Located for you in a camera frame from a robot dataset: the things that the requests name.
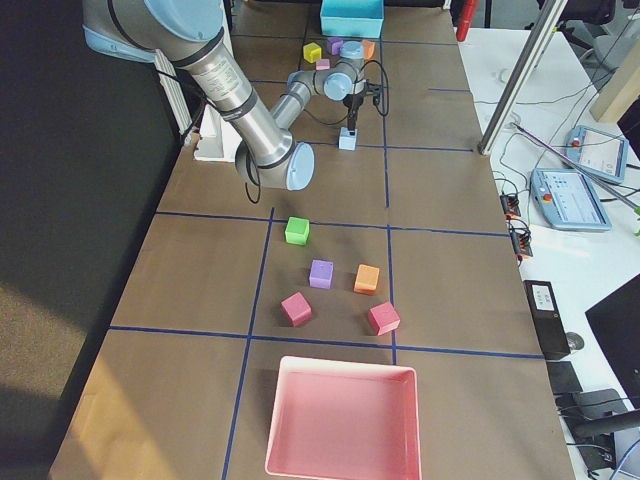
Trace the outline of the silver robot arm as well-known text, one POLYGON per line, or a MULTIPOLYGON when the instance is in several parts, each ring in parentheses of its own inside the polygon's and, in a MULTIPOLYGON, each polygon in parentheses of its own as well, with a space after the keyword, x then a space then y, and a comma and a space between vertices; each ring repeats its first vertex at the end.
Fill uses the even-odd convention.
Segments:
POLYGON ((295 141, 289 128, 313 96, 343 102, 353 128, 364 97, 382 93, 364 77, 363 45, 348 41, 332 68, 292 73, 287 91, 267 109, 224 45, 219 2, 85 1, 82 7, 85 40, 94 51, 146 63, 161 52, 193 77, 206 101, 240 135, 235 166, 257 187, 298 191, 310 183, 314 152, 295 141))

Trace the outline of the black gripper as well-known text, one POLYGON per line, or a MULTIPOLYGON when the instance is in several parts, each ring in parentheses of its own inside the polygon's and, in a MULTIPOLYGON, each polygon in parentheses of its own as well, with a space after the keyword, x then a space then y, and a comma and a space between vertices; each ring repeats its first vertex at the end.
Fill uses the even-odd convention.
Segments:
POLYGON ((385 99, 386 89, 383 85, 375 84, 371 82, 360 82, 356 86, 354 93, 347 94, 343 99, 343 105, 347 108, 347 128, 350 136, 355 137, 357 135, 357 119, 360 107, 364 104, 366 97, 371 97, 374 107, 378 114, 382 117, 386 116, 386 109, 383 105, 386 102, 385 99))

